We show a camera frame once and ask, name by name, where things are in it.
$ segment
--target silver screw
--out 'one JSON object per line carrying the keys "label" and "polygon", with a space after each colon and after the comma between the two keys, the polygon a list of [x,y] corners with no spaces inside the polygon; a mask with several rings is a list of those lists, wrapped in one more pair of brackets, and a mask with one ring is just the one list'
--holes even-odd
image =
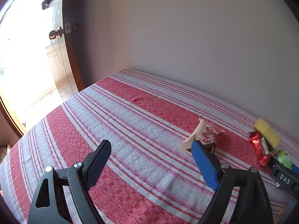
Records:
{"label": "silver screw", "polygon": [[82,166],[82,163],[80,161],[74,163],[75,168],[79,168],[81,166]]}
{"label": "silver screw", "polygon": [[256,167],[251,167],[250,171],[253,172],[253,173],[257,173],[258,172],[258,170],[257,170]]}
{"label": "silver screw", "polygon": [[51,167],[51,166],[47,166],[44,170],[45,170],[46,172],[51,172],[51,171],[52,171],[52,167]]}
{"label": "silver screw", "polygon": [[223,162],[223,163],[221,163],[221,167],[222,168],[229,168],[229,165],[228,165],[228,163]]}

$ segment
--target brass door knob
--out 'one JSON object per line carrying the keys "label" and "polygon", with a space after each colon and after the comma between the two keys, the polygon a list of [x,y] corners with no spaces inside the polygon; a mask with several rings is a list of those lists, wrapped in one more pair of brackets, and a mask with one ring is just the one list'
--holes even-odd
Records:
{"label": "brass door knob", "polygon": [[62,37],[62,34],[63,34],[63,31],[62,31],[61,27],[58,27],[57,31],[52,30],[52,31],[49,33],[49,39],[50,39],[50,40],[56,39],[57,36],[58,36],[59,38],[61,38],[61,37]]}

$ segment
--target fabric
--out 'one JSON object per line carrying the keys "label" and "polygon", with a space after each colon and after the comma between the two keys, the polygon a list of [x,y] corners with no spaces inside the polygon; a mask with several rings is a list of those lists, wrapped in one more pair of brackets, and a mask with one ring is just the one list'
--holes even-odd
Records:
{"label": "fabric", "polygon": [[[256,117],[198,90],[127,69],[76,94],[20,139],[0,165],[4,199],[26,223],[45,167],[71,166],[107,139],[111,157],[89,191],[107,224],[197,223],[213,191],[179,145],[194,131],[199,115],[225,130],[215,152],[221,162],[259,169],[276,215],[290,195],[275,188],[269,170],[256,161],[248,142]],[[298,159],[298,145],[279,135],[281,146]],[[238,190],[222,223],[229,222]],[[73,221],[80,223],[67,187],[65,193]]]}

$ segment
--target dark blue gripper pad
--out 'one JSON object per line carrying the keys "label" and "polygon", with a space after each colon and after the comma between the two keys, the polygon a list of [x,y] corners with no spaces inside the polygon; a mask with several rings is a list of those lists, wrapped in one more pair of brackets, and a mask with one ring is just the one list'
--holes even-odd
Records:
{"label": "dark blue gripper pad", "polygon": [[89,157],[86,170],[85,187],[89,190],[95,186],[111,154],[111,143],[103,140]]}
{"label": "dark blue gripper pad", "polygon": [[219,183],[215,167],[212,165],[207,155],[196,141],[194,141],[191,145],[191,152],[207,186],[216,191],[219,187]]}

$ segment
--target red wrapper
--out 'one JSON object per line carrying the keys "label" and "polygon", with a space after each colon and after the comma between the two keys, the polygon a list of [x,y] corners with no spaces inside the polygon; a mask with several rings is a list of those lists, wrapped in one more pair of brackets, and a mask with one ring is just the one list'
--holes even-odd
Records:
{"label": "red wrapper", "polygon": [[267,166],[268,162],[270,161],[270,154],[266,140],[261,132],[255,131],[250,133],[248,140],[252,146],[259,165]]}

